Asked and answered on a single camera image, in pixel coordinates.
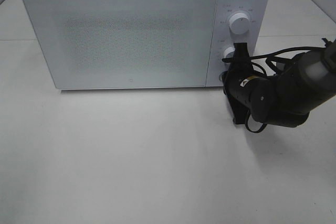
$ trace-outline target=white knob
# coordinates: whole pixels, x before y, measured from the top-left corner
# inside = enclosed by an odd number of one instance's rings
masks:
[[[235,13],[229,19],[229,25],[234,34],[241,35],[250,29],[250,18],[246,13]]]
[[[223,51],[223,56],[224,58],[231,58],[233,57],[234,53],[235,53],[235,48],[233,46],[230,46]]]

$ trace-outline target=microwave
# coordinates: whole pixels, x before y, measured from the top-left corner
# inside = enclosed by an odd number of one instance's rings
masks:
[[[23,0],[55,87],[219,87],[268,0]]]

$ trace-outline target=label sticker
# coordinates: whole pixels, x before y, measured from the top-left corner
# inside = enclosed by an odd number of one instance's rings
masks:
[[[245,80],[243,80],[240,84],[241,87],[244,87],[250,80],[259,78],[258,76],[249,76]]]

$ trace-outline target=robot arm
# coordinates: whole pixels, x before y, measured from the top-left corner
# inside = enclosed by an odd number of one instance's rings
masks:
[[[223,74],[224,93],[234,114],[235,124],[245,124],[248,118],[261,122],[261,132],[267,124],[296,127],[304,123],[309,112],[336,95],[336,41],[327,41],[326,48],[299,47],[273,54],[250,57],[246,43],[235,44],[230,67]],[[286,51],[310,50],[292,59],[276,57]],[[252,60],[266,58],[274,76],[253,69]],[[284,69],[272,62],[279,62]]]

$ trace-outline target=white table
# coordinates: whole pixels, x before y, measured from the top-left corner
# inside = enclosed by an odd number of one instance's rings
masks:
[[[256,54],[322,46],[311,0],[269,0]],[[0,223],[335,223],[336,99],[235,127],[221,89],[60,92],[21,0],[0,6]]]

